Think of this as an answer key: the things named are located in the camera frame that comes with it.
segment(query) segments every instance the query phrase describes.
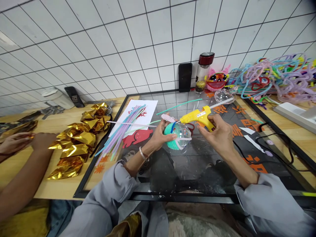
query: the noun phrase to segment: gray shirt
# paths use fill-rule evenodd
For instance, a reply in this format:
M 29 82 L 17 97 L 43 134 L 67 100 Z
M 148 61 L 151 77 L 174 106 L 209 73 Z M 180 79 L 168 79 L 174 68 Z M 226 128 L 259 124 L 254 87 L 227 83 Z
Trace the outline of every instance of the gray shirt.
M 316 221 L 307 215 L 279 177 L 259 174 L 258 184 L 235 189 L 244 211 L 250 215 L 259 236 L 312 236 Z M 118 224 L 118 208 L 137 187 L 118 161 L 87 195 L 60 237 L 104 237 Z M 141 202 L 131 210 L 142 217 L 142 236 L 168 236 L 167 214 L 160 202 Z

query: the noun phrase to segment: yellow hot glue gun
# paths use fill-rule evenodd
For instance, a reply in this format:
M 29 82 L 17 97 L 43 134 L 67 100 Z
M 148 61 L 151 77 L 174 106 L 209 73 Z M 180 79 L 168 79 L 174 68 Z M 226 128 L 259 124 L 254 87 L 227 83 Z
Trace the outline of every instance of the yellow hot glue gun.
M 211 113 L 211 109 L 209 106 L 203 106 L 202 111 L 200 112 L 198 109 L 192 111 L 182 118 L 180 118 L 181 123 L 190 123 L 192 121 L 197 121 L 197 123 L 202 127 L 207 127 L 207 129 L 212 132 L 215 130 L 215 126 L 208 120 L 207 116 Z

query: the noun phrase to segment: white power strip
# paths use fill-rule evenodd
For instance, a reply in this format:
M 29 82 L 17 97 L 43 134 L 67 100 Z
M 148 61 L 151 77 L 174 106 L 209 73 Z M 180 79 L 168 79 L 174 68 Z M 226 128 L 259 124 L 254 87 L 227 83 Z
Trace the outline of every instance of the white power strip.
M 274 107 L 273 110 L 316 134 L 316 106 L 309 110 L 304 110 L 286 102 Z

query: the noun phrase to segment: wooden table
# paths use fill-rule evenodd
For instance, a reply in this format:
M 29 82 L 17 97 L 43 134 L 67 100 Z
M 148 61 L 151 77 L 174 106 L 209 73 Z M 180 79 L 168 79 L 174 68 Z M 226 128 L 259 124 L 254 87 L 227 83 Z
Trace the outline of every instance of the wooden table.
M 133 99 L 139 99 L 139 96 L 134 96 Z M 124 100 L 122 98 L 116 98 L 119 101 L 117 105 L 113 108 L 113 117 L 117 114 L 121 103 Z M 254 119 L 262 120 L 260 117 L 257 116 L 255 112 L 251 110 L 251 108 L 245 104 L 245 102 L 238 98 L 237 102 L 241 105 L 241 107 L 246 108 L 247 113 Z M 283 130 L 285 134 L 287 134 L 297 145 L 301 147 L 301 149 L 310 156 L 314 161 L 316 161 L 316 146 L 315 140 L 316 135 L 307 131 L 306 129 L 302 128 L 301 126 L 289 121 L 288 119 L 284 118 L 283 116 L 275 113 L 272 110 L 272 106 L 268 105 L 268 110 L 264 110 L 264 113 L 268 115 L 268 117 L 273 120 L 273 122 Z M 306 104 L 301 105 L 301 107 L 307 109 Z M 90 110 L 90 106 L 87 105 L 84 108 L 72 108 L 70 110 L 65 111 L 62 114 L 58 115 L 50 115 L 46 120 L 41 120 L 39 117 L 39 123 L 34 132 L 50 132 L 50 133 L 58 133 L 62 132 L 66 129 L 66 126 L 74 123 L 79 122 L 81 118 L 81 114 L 84 111 Z M 12 122 L 16 121 L 22 117 L 27 115 L 27 113 L 6 116 L 0 118 L 0 122 Z M 270 134 L 269 128 L 265 127 L 266 134 Z M 270 138 L 282 151 L 286 157 L 289 157 L 287 147 L 280 141 L 277 137 Z M 10 180 L 18 173 L 18 171 L 22 168 L 28 157 L 32 152 L 32 148 L 28 147 L 23 151 L 19 152 L 13 157 L 10 157 L 6 161 L 0 164 L 1 174 L 0 174 L 0 188 L 6 186 Z M 44 179 L 35 194 L 35 198 L 48 198 L 48 199 L 73 199 L 72 196 L 75 193 L 85 171 L 87 170 L 91 159 L 83 165 L 81 173 L 74 178 L 62 179 L 62 180 L 47 180 L 46 178 L 48 175 L 56 169 L 56 164 L 59 161 L 61 150 L 56 150 L 53 153 L 52 159 L 49 163 L 49 167 L 46 171 Z M 107 165 L 105 169 L 112 166 L 113 162 L 106 162 Z M 299 160 L 295 159 L 294 166 L 297 169 L 306 169 L 304 164 Z M 303 177 L 309 182 L 309 184 L 316 188 L 316 177 L 314 174 L 310 172 L 302 172 Z M 87 182 L 87 190 L 94 187 L 99 181 L 101 180 L 101 176 L 93 176 L 93 179 L 88 180 Z

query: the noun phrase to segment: person's left hand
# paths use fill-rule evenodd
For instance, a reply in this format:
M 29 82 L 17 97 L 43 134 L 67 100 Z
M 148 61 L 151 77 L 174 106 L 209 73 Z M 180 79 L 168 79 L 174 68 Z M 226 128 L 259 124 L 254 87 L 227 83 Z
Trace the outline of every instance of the person's left hand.
M 162 119 L 159 125 L 156 127 L 155 132 L 147 143 L 147 145 L 150 145 L 153 150 L 159 150 L 165 142 L 169 142 L 177 138 L 176 134 L 163 134 L 165 128 L 169 123 L 170 122 Z
M 0 153 L 11 154 L 23 149 L 32 141 L 33 135 L 31 132 L 21 132 L 7 137 L 0 145 Z

